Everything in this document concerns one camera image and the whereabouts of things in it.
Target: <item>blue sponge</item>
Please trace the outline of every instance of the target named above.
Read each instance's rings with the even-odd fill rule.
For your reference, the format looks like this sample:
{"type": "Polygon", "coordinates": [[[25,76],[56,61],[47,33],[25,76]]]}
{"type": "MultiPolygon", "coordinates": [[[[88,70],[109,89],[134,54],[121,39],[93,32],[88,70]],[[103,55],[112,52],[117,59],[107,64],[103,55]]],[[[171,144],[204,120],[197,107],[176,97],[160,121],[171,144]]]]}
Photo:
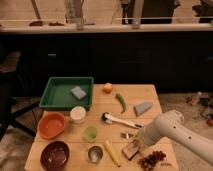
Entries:
{"type": "Polygon", "coordinates": [[[135,105],[134,110],[135,110],[136,116],[142,115],[145,111],[147,111],[151,107],[152,107],[151,102],[144,102],[144,103],[135,105]]]}
{"type": "Polygon", "coordinates": [[[87,93],[79,86],[74,87],[70,91],[79,100],[83,99],[87,95],[87,93]]]}

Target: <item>white cup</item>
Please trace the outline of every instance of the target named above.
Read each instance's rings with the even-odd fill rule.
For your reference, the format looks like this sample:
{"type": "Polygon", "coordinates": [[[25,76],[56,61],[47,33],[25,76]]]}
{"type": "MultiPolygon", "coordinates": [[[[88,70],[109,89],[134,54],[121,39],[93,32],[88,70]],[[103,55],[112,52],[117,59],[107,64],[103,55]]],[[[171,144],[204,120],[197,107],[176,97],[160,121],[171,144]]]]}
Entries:
{"type": "Polygon", "coordinates": [[[76,106],[70,111],[70,118],[74,123],[83,123],[86,117],[86,110],[82,106],[76,106]]]}

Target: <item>green tray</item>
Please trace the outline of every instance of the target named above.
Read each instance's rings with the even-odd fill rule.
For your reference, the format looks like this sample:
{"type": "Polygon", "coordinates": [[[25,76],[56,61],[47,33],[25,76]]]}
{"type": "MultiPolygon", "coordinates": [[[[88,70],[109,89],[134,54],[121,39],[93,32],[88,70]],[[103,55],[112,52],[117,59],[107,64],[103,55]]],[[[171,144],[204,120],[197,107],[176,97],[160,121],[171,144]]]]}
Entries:
{"type": "Polygon", "coordinates": [[[51,77],[48,80],[39,106],[46,110],[70,110],[75,106],[83,106],[89,110],[92,104],[93,77],[51,77]],[[79,100],[71,89],[79,86],[86,96],[79,100]]]}

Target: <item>dark cabinet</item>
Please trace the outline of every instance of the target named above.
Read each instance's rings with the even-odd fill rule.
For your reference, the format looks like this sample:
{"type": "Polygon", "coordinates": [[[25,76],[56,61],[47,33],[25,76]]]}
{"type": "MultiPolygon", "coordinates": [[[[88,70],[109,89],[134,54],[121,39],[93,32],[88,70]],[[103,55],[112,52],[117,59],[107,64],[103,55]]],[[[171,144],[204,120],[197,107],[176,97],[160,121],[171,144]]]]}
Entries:
{"type": "Polygon", "coordinates": [[[79,33],[2,38],[6,44],[13,42],[21,50],[18,72],[32,95],[41,95],[52,76],[93,76],[95,83],[151,83],[158,91],[213,88],[213,32],[79,33]]]}

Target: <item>orange bowl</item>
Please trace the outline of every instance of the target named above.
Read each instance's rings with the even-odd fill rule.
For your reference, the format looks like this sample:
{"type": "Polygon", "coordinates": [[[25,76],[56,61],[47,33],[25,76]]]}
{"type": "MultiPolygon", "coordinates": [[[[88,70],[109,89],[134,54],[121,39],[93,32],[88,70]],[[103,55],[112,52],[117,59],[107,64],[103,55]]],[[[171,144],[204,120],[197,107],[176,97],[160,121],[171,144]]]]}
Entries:
{"type": "Polygon", "coordinates": [[[51,139],[61,134],[65,125],[63,113],[51,112],[40,119],[37,130],[42,138],[51,139]]]}

